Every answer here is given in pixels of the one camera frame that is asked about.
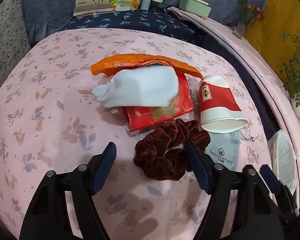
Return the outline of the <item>glass vase pink flowers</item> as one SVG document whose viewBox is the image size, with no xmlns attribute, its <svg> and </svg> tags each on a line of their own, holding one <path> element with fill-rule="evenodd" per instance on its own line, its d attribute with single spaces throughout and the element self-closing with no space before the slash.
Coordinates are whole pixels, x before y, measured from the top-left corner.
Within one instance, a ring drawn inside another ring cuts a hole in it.
<svg viewBox="0 0 300 240">
<path fill-rule="evenodd" d="M 256 3 L 249 3 L 248 0 L 238 1 L 242 6 L 242 17 L 232 34 L 241 39 L 247 27 L 249 27 L 254 20 L 261 20 L 263 18 L 263 9 L 261 9 Z"/>
</svg>

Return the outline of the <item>small green packet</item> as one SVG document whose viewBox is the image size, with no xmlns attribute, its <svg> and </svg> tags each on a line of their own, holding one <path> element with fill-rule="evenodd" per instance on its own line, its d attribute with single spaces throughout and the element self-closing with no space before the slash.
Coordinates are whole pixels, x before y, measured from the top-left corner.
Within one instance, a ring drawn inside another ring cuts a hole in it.
<svg viewBox="0 0 300 240">
<path fill-rule="evenodd" d="M 110 0 L 110 5 L 115 11 L 129 11 L 131 1 L 130 0 Z"/>
</svg>

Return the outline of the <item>white sock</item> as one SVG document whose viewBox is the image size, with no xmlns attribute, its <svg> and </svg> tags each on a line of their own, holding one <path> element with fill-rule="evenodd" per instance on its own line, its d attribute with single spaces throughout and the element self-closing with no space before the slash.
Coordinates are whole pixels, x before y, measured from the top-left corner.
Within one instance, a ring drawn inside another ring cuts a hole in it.
<svg viewBox="0 0 300 240">
<path fill-rule="evenodd" d="M 117 72 L 93 94 L 104 108 L 167 107 L 177 96 L 179 81 L 171 66 L 152 65 Z"/>
</svg>

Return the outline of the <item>red white paper cup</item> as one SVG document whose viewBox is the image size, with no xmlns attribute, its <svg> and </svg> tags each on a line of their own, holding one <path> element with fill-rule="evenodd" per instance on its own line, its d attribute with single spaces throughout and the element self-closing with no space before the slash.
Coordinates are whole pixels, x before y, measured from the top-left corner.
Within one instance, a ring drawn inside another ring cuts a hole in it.
<svg viewBox="0 0 300 240">
<path fill-rule="evenodd" d="M 199 108 L 200 125 L 208 132 L 231 133 L 248 123 L 230 86 L 219 75 L 208 75 L 200 82 Z"/>
</svg>

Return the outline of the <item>orange plastic bag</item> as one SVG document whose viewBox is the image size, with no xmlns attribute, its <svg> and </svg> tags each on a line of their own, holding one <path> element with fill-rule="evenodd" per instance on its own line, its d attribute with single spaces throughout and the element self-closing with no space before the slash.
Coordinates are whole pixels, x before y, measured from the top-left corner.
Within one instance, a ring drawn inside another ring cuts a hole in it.
<svg viewBox="0 0 300 240">
<path fill-rule="evenodd" d="M 176 59 L 166 56 L 155 56 L 149 54 L 120 54 L 105 57 L 90 66 L 93 75 L 106 74 L 107 76 L 115 75 L 123 69 L 135 69 L 138 67 L 160 64 L 171 66 L 177 74 L 188 74 L 203 79 L 202 73 L 193 66 Z"/>
</svg>

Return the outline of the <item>red envelope packet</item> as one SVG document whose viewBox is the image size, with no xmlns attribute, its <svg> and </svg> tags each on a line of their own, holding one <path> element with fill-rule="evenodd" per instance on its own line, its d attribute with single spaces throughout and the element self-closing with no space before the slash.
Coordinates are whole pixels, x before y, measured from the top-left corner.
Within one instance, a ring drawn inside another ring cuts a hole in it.
<svg viewBox="0 0 300 240">
<path fill-rule="evenodd" d="M 189 85 L 184 74 L 178 74 L 179 91 L 167 107 L 122 107 L 130 131 L 152 127 L 193 111 Z"/>
</svg>

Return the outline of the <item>mint green tin box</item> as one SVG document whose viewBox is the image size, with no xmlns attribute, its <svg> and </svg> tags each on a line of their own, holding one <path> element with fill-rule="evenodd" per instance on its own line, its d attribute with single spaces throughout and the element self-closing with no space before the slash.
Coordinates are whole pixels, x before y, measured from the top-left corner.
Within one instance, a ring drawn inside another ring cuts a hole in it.
<svg viewBox="0 0 300 240">
<path fill-rule="evenodd" d="M 212 9 L 207 2 L 202 0 L 180 0 L 179 8 L 202 18 L 208 17 Z"/>
</svg>

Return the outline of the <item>dark red velvet scrunchie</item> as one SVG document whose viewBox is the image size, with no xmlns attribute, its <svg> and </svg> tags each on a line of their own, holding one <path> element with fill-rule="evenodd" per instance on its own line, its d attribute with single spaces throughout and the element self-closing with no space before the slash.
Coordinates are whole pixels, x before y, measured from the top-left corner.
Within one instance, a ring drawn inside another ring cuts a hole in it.
<svg viewBox="0 0 300 240">
<path fill-rule="evenodd" d="M 134 164 L 149 179 L 178 181 L 186 172 L 192 171 L 184 144 L 192 142 L 200 153 L 204 153 L 211 142 L 208 132 L 198 126 L 197 120 L 182 119 L 157 126 L 136 143 Z"/>
</svg>

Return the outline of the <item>green plant white pot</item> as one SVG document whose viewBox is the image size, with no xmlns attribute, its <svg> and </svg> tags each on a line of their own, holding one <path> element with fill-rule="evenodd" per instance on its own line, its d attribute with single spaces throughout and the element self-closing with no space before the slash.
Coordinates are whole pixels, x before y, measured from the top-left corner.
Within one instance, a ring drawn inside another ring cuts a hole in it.
<svg viewBox="0 0 300 240">
<path fill-rule="evenodd" d="M 293 56 L 281 64 L 279 70 L 285 74 L 284 89 L 290 95 L 290 103 L 296 117 L 300 118 L 300 36 L 285 31 L 282 40 L 289 40 L 295 48 Z"/>
</svg>

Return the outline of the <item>grey drawstring pouch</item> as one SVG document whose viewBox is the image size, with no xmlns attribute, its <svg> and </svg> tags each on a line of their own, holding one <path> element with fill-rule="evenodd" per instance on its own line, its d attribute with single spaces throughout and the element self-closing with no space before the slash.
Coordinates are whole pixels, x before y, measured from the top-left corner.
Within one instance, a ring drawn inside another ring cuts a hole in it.
<svg viewBox="0 0 300 240">
<path fill-rule="evenodd" d="M 208 132 L 210 143 L 205 149 L 214 163 L 221 163 L 227 169 L 234 171 L 238 165 L 239 147 L 242 142 L 255 141 L 251 135 L 243 135 L 242 130 L 230 133 Z"/>
</svg>

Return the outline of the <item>navy floral cloth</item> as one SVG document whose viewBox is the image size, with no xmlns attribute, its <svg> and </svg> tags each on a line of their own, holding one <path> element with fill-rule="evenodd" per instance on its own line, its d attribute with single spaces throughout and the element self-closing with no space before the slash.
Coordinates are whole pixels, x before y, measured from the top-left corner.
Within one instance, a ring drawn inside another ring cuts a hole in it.
<svg viewBox="0 0 300 240">
<path fill-rule="evenodd" d="M 191 44 L 200 44 L 200 35 L 173 13 L 166 11 L 115 11 L 93 13 L 70 20 L 68 29 L 119 28 L 160 34 Z"/>
</svg>

